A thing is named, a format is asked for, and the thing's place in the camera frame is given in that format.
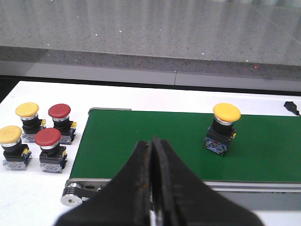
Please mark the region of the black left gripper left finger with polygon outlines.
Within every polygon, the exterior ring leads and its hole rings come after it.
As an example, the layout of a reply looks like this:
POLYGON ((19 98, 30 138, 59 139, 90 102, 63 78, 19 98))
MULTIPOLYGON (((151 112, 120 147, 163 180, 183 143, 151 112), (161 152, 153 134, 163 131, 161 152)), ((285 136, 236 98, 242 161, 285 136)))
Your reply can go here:
POLYGON ((66 212, 57 226, 149 226, 151 145, 139 141, 120 172, 92 198, 66 212))

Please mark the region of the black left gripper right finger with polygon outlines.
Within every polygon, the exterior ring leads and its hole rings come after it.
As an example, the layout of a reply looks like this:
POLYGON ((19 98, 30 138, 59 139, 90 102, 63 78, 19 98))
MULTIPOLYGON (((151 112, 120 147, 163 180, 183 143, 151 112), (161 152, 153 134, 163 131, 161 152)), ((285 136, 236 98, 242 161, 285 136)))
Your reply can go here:
POLYGON ((261 226, 251 211, 201 181, 167 140, 152 141, 152 195, 160 226, 261 226))

